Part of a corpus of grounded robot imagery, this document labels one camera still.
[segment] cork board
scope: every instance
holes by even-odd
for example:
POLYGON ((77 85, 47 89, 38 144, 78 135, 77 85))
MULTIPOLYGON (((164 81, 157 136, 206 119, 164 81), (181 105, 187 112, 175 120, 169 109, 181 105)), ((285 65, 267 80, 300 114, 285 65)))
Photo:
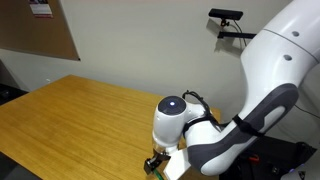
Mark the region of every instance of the cork board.
POLYGON ((52 18, 36 17, 28 0, 0 3, 0 48, 80 60, 59 0, 48 0, 52 18))

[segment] paper note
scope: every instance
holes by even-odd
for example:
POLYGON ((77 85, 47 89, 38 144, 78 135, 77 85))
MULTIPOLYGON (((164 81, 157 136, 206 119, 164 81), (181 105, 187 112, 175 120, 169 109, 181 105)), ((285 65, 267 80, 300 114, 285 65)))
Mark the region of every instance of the paper note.
POLYGON ((32 13, 37 18, 53 18, 48 0, 29 0, 32 13))

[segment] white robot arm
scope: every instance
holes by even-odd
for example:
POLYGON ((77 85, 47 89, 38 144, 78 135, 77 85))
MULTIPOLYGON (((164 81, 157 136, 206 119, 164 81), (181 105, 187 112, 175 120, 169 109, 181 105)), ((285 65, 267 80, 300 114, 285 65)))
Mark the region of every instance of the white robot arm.
MULTIPOLYGON (((243 150, 281 120, 298 100, 301 81, 320 62, 319 29, 320 1, 292 1, 241 55, 247 96, 233 121, 220 131, 210 121, 196 122, 205 116, 201 105, 179 98, 165 99, 154 118, 155 150, 160 152, 162 147, 174 156, 183 134, 187 150, 180 157, 185 158, 184 162, 208 176, 226 171, 243 150), (175 108, 179 111, 168 111, 175 108)), ((166 175, 175 179, 173 175, 170 177, 171 167, 165 170, 169 172, 166 175)))

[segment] wall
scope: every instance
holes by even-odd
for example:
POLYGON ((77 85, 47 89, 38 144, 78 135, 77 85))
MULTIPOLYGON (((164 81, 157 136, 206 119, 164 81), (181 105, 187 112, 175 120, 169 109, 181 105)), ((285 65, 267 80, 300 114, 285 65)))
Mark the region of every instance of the wall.
MULTIPOLYGON (((3 66, 12 76, 2 76, 0 82, 33 91, 75 74, 161 95, 195 90, 210 105, 220 108, 224 121, 228 121, 244 101, 239 60, 243 44, 239 39, 217 40, 219 21, 209 20, 208 12, 213 7, 242 10, 239 24, 243 31, 257 33, 289 2, 62 0, 81 62, 0 50, 3 66)), ((303 97, 302 104, 315 112, 319 112, 319 106, 315 106, 319 98, 311 89, 319 89, 312 87, 317 77, 319 70, 302 86, 305 94, 313 91, 303 97)), ((297 134, 283 133, 284 126, 290 124, 285 121, 273 128, 271 135, 309 141, 310 134, 300 133, 299 125, 306 121, 302 118, 310 117, 294 111, 285 119, 298 124, 292 130, 299 130, 297 134)), ((310 119, 312 125, 318 123, 310 119)))

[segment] wooden table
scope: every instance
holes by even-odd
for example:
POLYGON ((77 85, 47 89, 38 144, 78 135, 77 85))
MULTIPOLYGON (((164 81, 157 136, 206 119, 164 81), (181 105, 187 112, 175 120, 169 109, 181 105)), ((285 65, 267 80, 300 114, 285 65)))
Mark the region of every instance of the wooden table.
POLYGON ((143 164, 162 98, 70 75, 0 106, 0 151, 43 179, 156 179, 143 164))

